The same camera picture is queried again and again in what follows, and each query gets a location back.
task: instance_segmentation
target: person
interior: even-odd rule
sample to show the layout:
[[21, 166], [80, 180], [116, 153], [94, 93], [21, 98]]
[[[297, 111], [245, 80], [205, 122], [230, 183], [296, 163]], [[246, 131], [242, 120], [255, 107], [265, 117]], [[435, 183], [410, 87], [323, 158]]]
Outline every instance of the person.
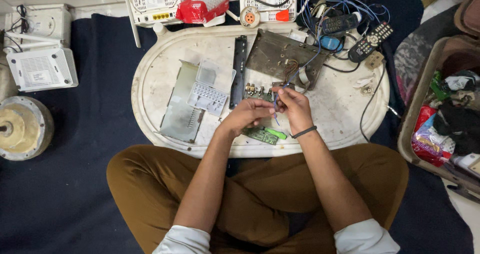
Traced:
[[[374, 144], [329, 151], [312, 130], [308, 98], [289, 88], [273, 91], [277, 110], [243, 100], [219, 124], [201, 160], [152, 145], [112, 158], [108, 185], [145, 253], [399, 251], [387, 229], [407, 186], [405, 160]], [[245, 160], [226, 177], [234, 138], [275, 112], [286, 112], [303, 153]]]

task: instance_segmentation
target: clear plastic container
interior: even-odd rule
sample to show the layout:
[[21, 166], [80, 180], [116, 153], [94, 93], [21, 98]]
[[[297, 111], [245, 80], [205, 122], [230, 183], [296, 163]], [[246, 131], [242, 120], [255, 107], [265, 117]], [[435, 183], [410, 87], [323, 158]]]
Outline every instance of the clear plastic container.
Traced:
[[187, 104], [220, 116], [237, 71], [202, 59]]

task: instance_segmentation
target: black wristband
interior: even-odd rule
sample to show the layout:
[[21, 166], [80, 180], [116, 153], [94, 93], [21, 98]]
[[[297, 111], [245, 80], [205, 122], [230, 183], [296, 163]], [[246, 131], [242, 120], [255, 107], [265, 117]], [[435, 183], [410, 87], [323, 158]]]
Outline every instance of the black wristband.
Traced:
[[308, 128], [307, 130], [304, 130], [304, 131], [302, 131], [302, 132], [300, 132], [300, 133], [298, 133], [298, 134], [296, 134], [296, 135], [294, 135], [294, 136], [292, 136], [292, 135], [290, 135], [290, 136], [292, 137], [292, 139], [296, 139], [296, 138], [300, 137], [301, 135], [307, 134], [308, 132], [314, 131], [314, 130], [317, 130], [317, 126], [316, 126], [316, 125], [312, 126], [311, 128]]

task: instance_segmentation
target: brown pants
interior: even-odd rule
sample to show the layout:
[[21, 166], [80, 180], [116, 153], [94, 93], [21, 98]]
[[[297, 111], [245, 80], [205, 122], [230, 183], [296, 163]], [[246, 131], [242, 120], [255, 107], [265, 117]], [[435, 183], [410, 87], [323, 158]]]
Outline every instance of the brown pants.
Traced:
[[[405, 160], [375, 144], [332, 154], [373, 217], [388, 229], [407, 187]], [[136, 145], [108, 164], [106, 177], [113, 198], [145, 253], [151, 253], [172, 226], [199, 163], [172, 149]], [[302, 231], [288, 237], [286, 212], [312, 212], [312, 217]], [[210, 251], [245, 253], [242, 249], [248, 244], [242, 241], [270, 247], [266, 253], [336, 253], [333, 231], [303, 154], [245, 160], [237, 175], [225, 178]]]

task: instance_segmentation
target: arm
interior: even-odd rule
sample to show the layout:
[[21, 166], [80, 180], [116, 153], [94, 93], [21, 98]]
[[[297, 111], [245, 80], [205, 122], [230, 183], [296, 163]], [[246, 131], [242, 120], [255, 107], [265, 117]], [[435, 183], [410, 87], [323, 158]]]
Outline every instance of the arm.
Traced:
[[[306, 96], [289, 88], [276, 87], [273, 91], [278, 91], [279, 111], [287, 112], [293, 135], [314, 125]], [[340, 170], [320, 134], [311, 131], [297, 140], [333, 231], [372, 218], [367, 205]]]
[[210, 233], [222, 200], [227, 159], [235, 137], [245, 127], [258, 125], [274, 113], [273, 104], [245, 99], [223, 120], [208, 145], [193, 179], [180, 203], [173, 225], [192, 227]]

